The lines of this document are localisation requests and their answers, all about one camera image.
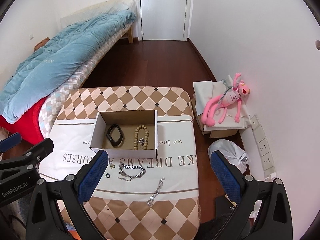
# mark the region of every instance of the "door frame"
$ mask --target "door frame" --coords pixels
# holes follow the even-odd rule
[[[137,25],[138,25],[138,39],[142,41],[142,19],[141,19],[141,0],[136,0],[137,3]],[[184,20],[184,33],[183,33],[183,41],[187,41],[188,31],[189,31],[189,23],[190,23],[190,10],[191,10],[191,0],[186,1],[186,15]]]

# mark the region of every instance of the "pink plush toy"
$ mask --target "pink plush toy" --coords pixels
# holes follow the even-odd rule
[[[233,80],[232,90],[227,91],[225,96],[219,95],[215,98],[210,99],[204,107],[204,111],[201,117],[201,122],[211,127],[216,124],[213,119],[214,113],[218,108],[223,108],[223,115],[219,120],[219,123],[222,123],[227,114],[227,106],[232,105],[233,103],[238,103],[237,114],[235,116],[235,122],[240,121],[240,109],[241,109],[241,98],[246,97],[250,93],[249,87],[241,80],[237,84],[237,79],[241,76],[240,73],[236,73]]]

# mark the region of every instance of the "dark brown floor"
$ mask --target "dark brown floor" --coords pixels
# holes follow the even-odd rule
[[[140,41],[134,44],[115,45],[96,66],[83,87],[182,87],[192,96],[193,82],[206,80],[210,80],[210,76],[189,42]],[[210,167],[207,154],[209,145],[215,139],[202,135],[197,122],[194,122],[194,131],[201,222],[206,222],[215,217],[214,200],[224,192]],[[239,133],[228,139],[243,148]],[[23,141],[7,152],[4,158],[21,155],[29,147],[31,145]]]

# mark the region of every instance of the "plastic bag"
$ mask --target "plastic bag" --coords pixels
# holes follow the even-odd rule
[[[211,153],[217,150],[219,150],[231,164],[237,166],[242,173],[247,170],[247,164],[249,163],[248,154],[234,142],[225,139],[215,141],[208,148],[209,158]]]

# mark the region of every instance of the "jewelry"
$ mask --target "jewelry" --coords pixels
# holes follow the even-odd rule
[[[153,201],[155,200],[156,196],[159,194],[159,192],[160,192],[160,190],[161,190],[161,188],[163,186],[163,181],[164,180],[165,180],[165,177],[163,177],[162,179],[159,180],[159,184],[158,184],[158,187],[157,187],[156,191],[153,193],[153,195],[150,197],[150,199],[146,201],[147,205],[149,207],[152,207]]]
[[[138,133],[140,129],[145,130],[144,138],[140,138],[138,140]],[[143,150],[146,150],[148,148],[148,138],[149,138],[149,130],[145,125],[139,125],[135,130],[134,130],[134,149],[138,150],[138,142],[141,144],[140,147]]]
[[[118,139],[117,141],[115,141],[115,140],[111,137],[111,135],[110,135],[111,131],[112,131],[114,128],[117,128],[117,129],[119,130],[119,133],[120,133],[120,137],[119,137],[119,139]],[[122,132],[122,130],[120,129],[120,126],[117,125],[116,123],[114,123],[113,125],[111,125],[111,126],[109,127],[107,133],[106,133],[106,137],[107,137],[107,139],[110,141],[110,143],[111,143],[111,145],[112,145],[113,147],[118,146],[118,145],[122,142],[122,139],[123,139],[123,132]]]
[[[123,171],[123,169],[130,169],[130,170],[139,169],[139,170],[142,170],[142,172],[140,172],[136,176],[129,176]],[[136,178],[141,178],[146,173],[146,169],[144,167],[142,167],[142,166],[125,165],[123,163],[119,164],[119,170],[120,170],[119,171],[120,175],[125,176],[127,178],[130,178],[130,179],[125,179],[125,178],[118,177],[118,179],[123,179],[125,181],[131,181],[131,180],[136,179]]]

